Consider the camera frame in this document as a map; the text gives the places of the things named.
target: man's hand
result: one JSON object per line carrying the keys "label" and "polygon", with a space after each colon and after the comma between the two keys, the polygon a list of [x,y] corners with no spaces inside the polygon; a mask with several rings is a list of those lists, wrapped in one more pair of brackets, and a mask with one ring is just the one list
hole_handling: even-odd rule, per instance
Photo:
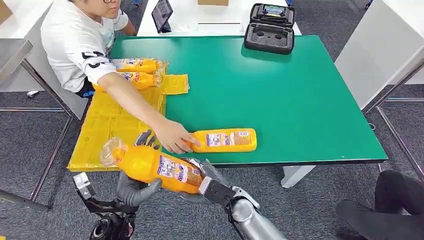
{"label": "man's hand", "polygon": [[180,123],[166,119],[146,102],[130,82],[116,72],[104,75],[97,83],[125,110],[150,126],[166,150],[176,154],[191,152],[191,148],[184,141],[200,146]]}
{"label": "man's hand", "polygon": [[184,141],[200,146],[200,142],[178,122],[165,118],[165,121],[156,126],[153,130],[157,139],[171,153],[191,153],[192,149]]}

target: orange bottle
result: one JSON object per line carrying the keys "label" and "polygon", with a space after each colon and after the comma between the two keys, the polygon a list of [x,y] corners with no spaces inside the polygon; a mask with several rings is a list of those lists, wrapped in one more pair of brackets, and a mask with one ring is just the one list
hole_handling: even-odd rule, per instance
{"label": "orange bottle", "polygon": [[[135,89],[141,91],[150,87],[160,87],[162,76],[155,71],[153,74],[145,72],[118,72],[123,78],[130,82]],[[93,87],[98,92],[106,92],[100,85],[93,84]]]}
{"label": "orange bottle", "polygon": [[144,72],[152,74],[154,71],[164,72],[167,63],[150,58],[111,59],[117,72]]}
{"label": "orange bottle", "polygon": [[100,161],[105,166],[116,165],[128,177],[144,183],[160,178],[162,187],[173,192],[197,194],[203,181],[196,166],[150,146],[126,146],[118,137],[106,142]]}
{"label": "orange bottle", "polygon": [[256,131],[253,128],[228,128],[203,130],[192,133],[201,146],[190,143],[196,153],[251,152],[257,147]]}

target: gray carpet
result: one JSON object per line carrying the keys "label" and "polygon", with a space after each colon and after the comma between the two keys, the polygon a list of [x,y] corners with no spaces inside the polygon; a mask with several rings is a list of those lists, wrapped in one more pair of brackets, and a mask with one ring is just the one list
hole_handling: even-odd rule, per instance
{"label": "gray carpet", "polygon": [[[335,60],[364,13],[365,0],[295,0],[297,23],[304,34],[319,35]],[[143,8],[123,0],[131,21],[140,21]],[[423,86],[406,86],[403,97],[424,97]],[[55,106],[45,93],[27,99],[25,93],[0,93],[0,106]],[[387,115],[422,165],[423,104],[385,104]],[[417,177],[407,158],[377,112],[367,116],[390,157],[384,169]],[[0,113],[0,189],[29,197],[66,121],[64,113]],[[81,122],[75,120],[57,155],[37,201],[51,204],[40,213],[0,200],[0,236],[8,240],[87,239],[97,217],[90,214],[76,194],[73,172],[65,169],[77,141]],[[337,232],[350,232],[335,213],[341,199],[373,206],[378,176],[376,164],[317,166],[291,189],[280,186],[276,168],[224,168],[223,175],[251,193],[263,206],[262,213],[291,240],[335,240]],[[97,197],[110,200],[115,194],[117,172],[88,173]],[[146,201],[138,212],[137,240],[237,239],[218,206],[183,202],[165,190]]]}

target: black pants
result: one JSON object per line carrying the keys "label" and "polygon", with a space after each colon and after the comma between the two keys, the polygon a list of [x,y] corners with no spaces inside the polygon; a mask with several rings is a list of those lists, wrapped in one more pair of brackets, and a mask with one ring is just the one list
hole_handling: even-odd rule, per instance
{"label": "black pants", "polygon": [[[338,216],[368,240],[424,240],[424,184],[397,171],[380,173],[375,210],[350,200]],[[411,215],[401,215],[405,209]]]}
{"label": "black pants", "polygon": [[82,86],[81,90],[75,92],[75,94],[81,98],[91,99],[95,91],[96,90],[94,89],[93,84],[89,81],[88,77],[85,77],[84,85]]}

